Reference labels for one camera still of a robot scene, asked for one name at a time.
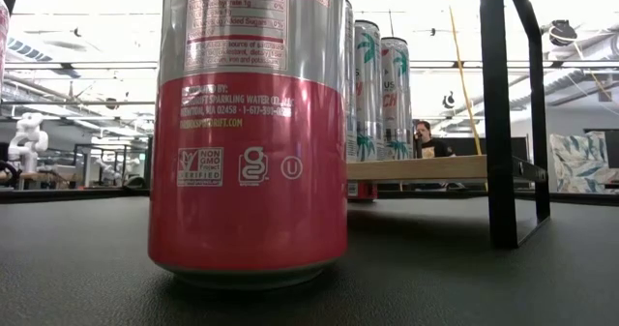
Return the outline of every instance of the can with palm leaf design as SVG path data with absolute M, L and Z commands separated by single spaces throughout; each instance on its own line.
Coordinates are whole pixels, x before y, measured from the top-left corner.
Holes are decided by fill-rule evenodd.
M 355 20 L 352 5 L 344 5 L 344 110 L 346 114 L 346 161 L 357 161 L 357 101 L 355 96 Z
M 355 21 L 357 162 L 383 160 L 380 31 L 371 21 Z
M 408 44 L 397 37 L 380 42 L 383 69 L 385 159 L 413 158 Z

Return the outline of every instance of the white can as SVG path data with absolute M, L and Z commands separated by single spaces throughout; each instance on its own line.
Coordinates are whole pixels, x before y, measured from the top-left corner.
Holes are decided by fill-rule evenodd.
M 380 31 L 371 21 L 355 21 L 355 77 L 357 161 L 382 161 L 384 141 Z
M 385 159 L 413 158 L 408 44 L 396 37 L 381 40 Z

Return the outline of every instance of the nutrition facts label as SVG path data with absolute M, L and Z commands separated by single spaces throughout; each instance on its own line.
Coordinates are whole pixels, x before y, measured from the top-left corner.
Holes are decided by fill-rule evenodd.
M 286 70 L 288 0 L 189 0 L 185 70 Z

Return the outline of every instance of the white robot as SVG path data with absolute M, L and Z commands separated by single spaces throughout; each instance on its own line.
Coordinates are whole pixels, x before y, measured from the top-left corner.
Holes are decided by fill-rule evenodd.
M 131 174 L 133 172 L 133 169 L 138 166 L 139 163 L 139 158 L 127 159 L 127 161 L 125 162 L 125 174 Z M 118 163 L 118 165 L 116 166 L 116 171 L 122 171 L 122 168 L 122 163 Z
M 39 152 L 47 150 L 49 137 L 41 130 L 41 113 L 24 113 L 17 121 L 17 133 L 9 143 L 9 162 L 23 172 L 37 172 Z
M 103 178 L 111 181 L 116 181 L 121 179 L 120 172 L 114 171 L 114 166 L 106 164 L 103 162 L 101 157 L 98 157 L 95 160 L 95 163 L 101 168 L 103 171 Z

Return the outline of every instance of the patterned cushion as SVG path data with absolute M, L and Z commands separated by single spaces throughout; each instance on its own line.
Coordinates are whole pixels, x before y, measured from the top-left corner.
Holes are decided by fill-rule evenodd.
M 617 179 L 619 170 L 608 168 L 604 133 L 586 136 L 552 134 L 558 191 L 567 193 L 612 193 L 604 183 Z

